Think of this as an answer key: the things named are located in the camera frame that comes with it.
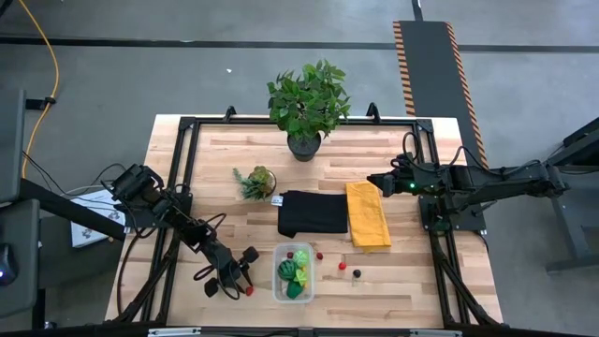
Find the black metal table frame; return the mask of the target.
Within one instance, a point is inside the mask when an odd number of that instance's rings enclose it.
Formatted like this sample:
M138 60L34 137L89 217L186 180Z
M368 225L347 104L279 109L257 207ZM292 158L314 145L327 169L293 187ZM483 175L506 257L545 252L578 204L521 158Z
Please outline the black metal table frame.
M254 293L239 300L224 294L208 298L193 279L205 267L204 256L182 247L172 277L158 283L169 290L170 326L210 328L439 328L443 324L428 234L411 195L383 200L391 246L364 253L347 234L306 234L323 255L315 266L315 294L306 304L280 303L272 293L272 256L287 239L278 233L277 210L269 201L241 197L233 169L250 172L256 166L276 176L278 192L303 190L340 194L349 182L389 170L392 157L413 143L418 131L423 148L436 148L436 158L448 162L462 139L458 122L441 117L353 117L324 140L315 158L300 162L286 144L286 135L265 116L159 115L154 119L144 162L168 176L174 148L186 145L198 132L194 156L184 156L180 176L189 176L191 213L210 218L225 213L219 239L235 254L250 246L259 258L250 269ZM347 267L338 269L340 262ZM355 278L353 270L361 270Z

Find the striped toy watermelon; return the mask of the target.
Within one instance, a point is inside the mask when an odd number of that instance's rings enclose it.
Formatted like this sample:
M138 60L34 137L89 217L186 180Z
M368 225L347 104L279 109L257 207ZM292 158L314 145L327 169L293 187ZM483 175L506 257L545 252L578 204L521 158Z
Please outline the striped toy watermelon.
M286 259L279 264L277 274L283 280L293 281L296 278L297 269L298 265L294 260Z

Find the black striped-edge floor mat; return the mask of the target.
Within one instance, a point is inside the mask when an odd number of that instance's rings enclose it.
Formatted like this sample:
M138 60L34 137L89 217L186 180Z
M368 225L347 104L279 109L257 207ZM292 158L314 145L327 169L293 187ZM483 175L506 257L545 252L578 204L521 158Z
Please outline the black striped-edge floor mat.
M486 168L489 163L453 26L395 21L392 27L407 114L455 118L463 145Z

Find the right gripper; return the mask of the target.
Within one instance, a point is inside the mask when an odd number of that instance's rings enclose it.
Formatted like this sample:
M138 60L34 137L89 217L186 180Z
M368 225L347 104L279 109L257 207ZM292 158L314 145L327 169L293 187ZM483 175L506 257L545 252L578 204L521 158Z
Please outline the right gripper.
M396 162L393 168L394 176L386 172L367 177L370 183L383 185L384 198L401 193L409 193L413 196L441 196L446 191L446 168L435 165L421 167L409 162Z

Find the black cloth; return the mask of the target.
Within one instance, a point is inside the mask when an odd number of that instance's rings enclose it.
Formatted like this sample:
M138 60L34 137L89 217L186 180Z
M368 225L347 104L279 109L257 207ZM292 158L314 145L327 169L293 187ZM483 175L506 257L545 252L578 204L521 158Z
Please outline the black cloth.
M293 239L298 233L345 234L348 206L345 194L290 190L275 197L278 233Z

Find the clear plastic tupperware container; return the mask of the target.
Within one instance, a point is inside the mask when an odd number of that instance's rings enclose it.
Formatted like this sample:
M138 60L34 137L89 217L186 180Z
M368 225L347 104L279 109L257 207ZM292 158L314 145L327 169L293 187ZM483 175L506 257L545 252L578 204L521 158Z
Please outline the clear plastic tupperware container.
M295 299L290 300L285 292L287 288L287 284L290 281L286 281L281 279L277 274L277 268L279 264L286 259L286 254L288 252L295 253L298 250L306 251L310 255L310 261L307 264L307 269L310 274L308 285L304 287L303 292ZM280 243L275 247L272 256L272 293L273 297L279 301L280 303L287 304L306 304L310 302L314 298L315 294L315 254L313 247L306 242L286 242Z

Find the white paper sheet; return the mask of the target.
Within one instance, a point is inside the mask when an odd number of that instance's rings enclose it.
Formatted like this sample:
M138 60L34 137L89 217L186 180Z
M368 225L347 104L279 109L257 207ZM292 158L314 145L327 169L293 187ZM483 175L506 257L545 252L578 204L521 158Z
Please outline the white paper sheet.
M125 225L124 214L115 208L118 201L113 200L111 198L111 193L107 190L100 190L83 195L82 197L75 197L72 198L72 201L120 224L121 226ZM81 226L78 223L71 223L71 245L73 248L82 248L83 246L103 241L108 237L109 236L106 234Z

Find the black diagonal support beam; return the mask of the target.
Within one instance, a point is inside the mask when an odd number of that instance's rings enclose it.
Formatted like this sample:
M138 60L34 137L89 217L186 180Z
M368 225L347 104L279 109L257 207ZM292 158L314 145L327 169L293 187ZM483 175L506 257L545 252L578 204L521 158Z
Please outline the black diagonal support beam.
M19 199L35 199L40 209L50 212L96 232L105 234L117 241L125 239L124 228L119 223L93 212L69 199L45 189L44 187L21 178Z

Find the dark grey metal stand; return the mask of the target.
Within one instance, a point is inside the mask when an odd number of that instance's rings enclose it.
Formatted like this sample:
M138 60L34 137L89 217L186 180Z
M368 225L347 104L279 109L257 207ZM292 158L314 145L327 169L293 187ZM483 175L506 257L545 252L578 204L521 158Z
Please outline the dark grey metal stand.
M599 233L599 117L565 137L547 163L569 185L551 200L569 257L547 264L546 271L599 267L599 251L587 241L588 233Z

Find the dark grey desk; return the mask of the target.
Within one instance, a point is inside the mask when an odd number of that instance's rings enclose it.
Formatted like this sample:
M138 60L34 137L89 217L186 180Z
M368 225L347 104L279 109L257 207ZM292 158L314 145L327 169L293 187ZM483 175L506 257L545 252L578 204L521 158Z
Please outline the dark grey desk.
M9 243L19 274L0 286L0 318L37 302L39 203L19 199L24 130L24 91L0 89L0 242Z

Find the small succulent plant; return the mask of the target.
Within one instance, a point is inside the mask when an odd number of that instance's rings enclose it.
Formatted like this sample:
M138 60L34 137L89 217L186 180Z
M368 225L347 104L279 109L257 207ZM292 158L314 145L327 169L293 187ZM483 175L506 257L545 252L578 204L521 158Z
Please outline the small succulent plant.
M243 177L240 171L234 168L233 176L241 186L241 196L244 199L264 200L273 194L277 184L274 173L264 166L254 167L247 177Z

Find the black computer mouse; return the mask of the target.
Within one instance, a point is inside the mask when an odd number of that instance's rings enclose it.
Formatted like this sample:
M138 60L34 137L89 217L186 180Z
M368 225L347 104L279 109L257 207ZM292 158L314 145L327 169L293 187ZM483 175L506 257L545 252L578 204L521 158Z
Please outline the black computer mouse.
M12 246L0 242L0 286L11 285L18 274L19 267Z

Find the leafy plant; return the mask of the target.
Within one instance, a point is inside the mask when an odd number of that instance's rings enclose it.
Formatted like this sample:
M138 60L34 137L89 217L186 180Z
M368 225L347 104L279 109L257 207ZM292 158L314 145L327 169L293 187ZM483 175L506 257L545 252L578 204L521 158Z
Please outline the leafy plant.
M269 118L287 134L287 146L300 162L312 160L322 140L348 119L344 80L343 70L321 59L304 65L299 75L287 70L267 83Z

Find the yellow cloth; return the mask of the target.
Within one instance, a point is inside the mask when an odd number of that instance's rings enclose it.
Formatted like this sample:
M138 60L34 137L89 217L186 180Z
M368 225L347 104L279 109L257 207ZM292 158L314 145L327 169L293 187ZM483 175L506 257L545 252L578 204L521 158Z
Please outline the yellow cloth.
M364 253L388 249L391 239L378 189L369 182L345 185L352 243Z

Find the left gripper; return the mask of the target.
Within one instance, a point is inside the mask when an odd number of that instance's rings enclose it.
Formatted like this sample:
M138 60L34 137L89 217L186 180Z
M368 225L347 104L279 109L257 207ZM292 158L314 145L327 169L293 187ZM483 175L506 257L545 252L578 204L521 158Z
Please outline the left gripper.
M204 292L208 298L213 297L220 289L225 294L229 294L229 289L234 289L236 294L245 294L245 289L237 280L242 276L249 280L250 265L259 258L254 246L244 250L241 258L236 260L229 248L214 241L206 246L205 256L216 271L216 276L204 284Z

